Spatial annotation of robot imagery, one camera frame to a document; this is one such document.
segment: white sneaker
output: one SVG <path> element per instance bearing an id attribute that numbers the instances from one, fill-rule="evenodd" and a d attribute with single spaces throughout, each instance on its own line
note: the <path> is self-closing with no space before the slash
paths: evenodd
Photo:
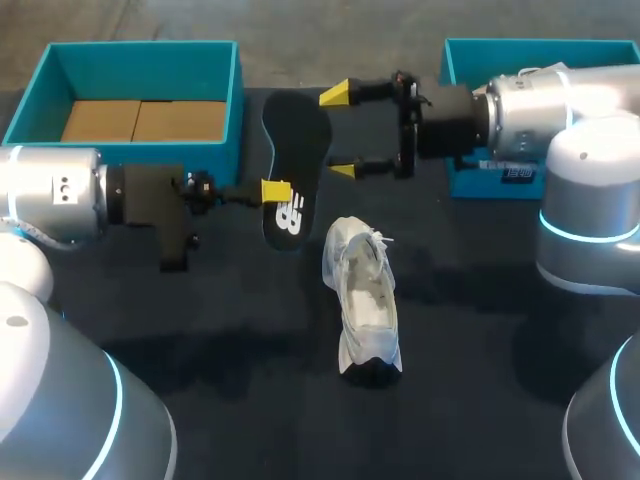
<path id="1" fill-rule="evenodd" d="M 341 374 L 376 358 L 402 372 L 395 280 L 385 241 L 392 240 L 356 217 L 339 218 L 327 233 L 322 279 L 342 306 Z"/>

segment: black tablecloth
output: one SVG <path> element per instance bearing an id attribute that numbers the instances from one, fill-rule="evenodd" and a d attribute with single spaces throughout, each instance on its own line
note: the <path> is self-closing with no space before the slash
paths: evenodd
<path id="1" fill-rule="evenodd" d="M 256 177 L 269 169 L 268 93 L 248 92 Z M 390 105 L 332 113 L 334 153 L 392 154 L 394 118 Z M 433 162 L 406 182 L 325 173 L 315 233 L 296 254 L 266 246 L 261 212 L 228 206 L 199 223 L 186 274 L 158 272 L 144 230 L 48 255 L 69 321 L 172 412 L 177 480 L 564 480 L 564 406 L 636 330 L 639 304 L 545 285 L 532 262 L 536 211 L 453 202 Z M 338 376 L 340 310 L 320 259 L 329 225 L 347 215 L 395 240 L 405 373 L 393 388 Z"/>

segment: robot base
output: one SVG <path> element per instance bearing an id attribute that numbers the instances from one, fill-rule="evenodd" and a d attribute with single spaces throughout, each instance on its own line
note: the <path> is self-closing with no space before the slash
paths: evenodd
<path id="1" fill-rule="evenodd" d="M 536 267 L 547 282 L 549 282 L 554 287 L 560 288 L 562 290 L 567 290 L 568 292 L 578 293 L 581 295 L 625 295 L 625 296 L 635 296 L 636 294 L 620 287 L 609 287 L 606 285 L 589 285 L 586 283 L 576 283 L 570 282 L 568 280 L 563 280 L 560 277 L 557 277 L 546 270 L 540 263 L 536 262 Z"/>
<path id="2" fill-rule="evenodd" d="M 167 408 L 27 291 L 0 282 L 0 478 L 172 480 Z"/>

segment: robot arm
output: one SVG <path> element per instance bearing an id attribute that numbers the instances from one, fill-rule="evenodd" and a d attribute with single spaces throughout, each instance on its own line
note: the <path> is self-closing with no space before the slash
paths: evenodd
<path id="1" fill-rule="evenodd" d="M 0 148 L 3 230 L 73 250 L 109 226 L 154 227 L 164 271 L 187 268 L 186 250 L 197 239 L 191 215 L 220 203 L 259 207 L 290 195 L 288 183 L 264 180 L 219 189 L 213 178 L 186 174 L 179 164 L 106 166 L 90 148 Z"/>
<path id="2" fill-rule="evenodd" d="M 465 86 L 420 90 L 414 76 L 399 72 L 373 84 L 346 80 L 320 104 L 383 96 L 400 111 L 398 156 L 333 159 L 331 168 L 355 178 L 390 171 L 410 177 L 417 158 L 453 157 L 460 168 L 477 168 L 462 157 L 478 147 L 507 162 L 546 156 L 542 276 L 579 293 L 640 294 L 640 66 L 502 76 L 480 95 Z"/>

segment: blue led ring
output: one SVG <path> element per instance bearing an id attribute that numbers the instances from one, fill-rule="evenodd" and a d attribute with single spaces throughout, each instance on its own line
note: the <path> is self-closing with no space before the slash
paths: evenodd
<path id="1" fill-rule="evenodd" d="M 624 436 L 627 437 L 629 443 L 636 451 L 638 455 L 640 455 L 640 444 L 631 433 L 631 429 L 627 424 L 627 421 L 624 419 L 624 415 L 622 414 L 622 409 L 620 408 L 620 402 L 618 401 L 618 392 L 616 390 L 616 369 L 618 368 L 618 360 L 620 359 L 620 354 L 624 347 L 629 343 L 630 338 L 622 344 L 615 357 L 613 357 L 613 362 L 611 363 L 611 373 L 609 375 L 609 389 L 611 390 L 611 401 L 613 402 L 613 410 L 616 412 L 616 417 L 618 419 L 618 423 L 624 432 Z"/>
<path id="2" fill-rule="evenodd" d="M 585 237 L 582 235 L 574 235 L 573 233 L 565 232 L 564 230 L 560 230 L 557 227 L 554 227 L 549 222 L 547 222 L 542 215 L 542 210 L 540 210 L 540 223 L 550 232 L 555 233 L 556 235 L 566 238 L 567 240 L 573 240 L 574 242 L 581 243 L 617 243 L 627 240 L 633 237 L 638 230 L 640 230 L 640 224 L 636 225 L 630 232 L 623 233 L 622 235 L 616 235 L 613 237 Z"/>

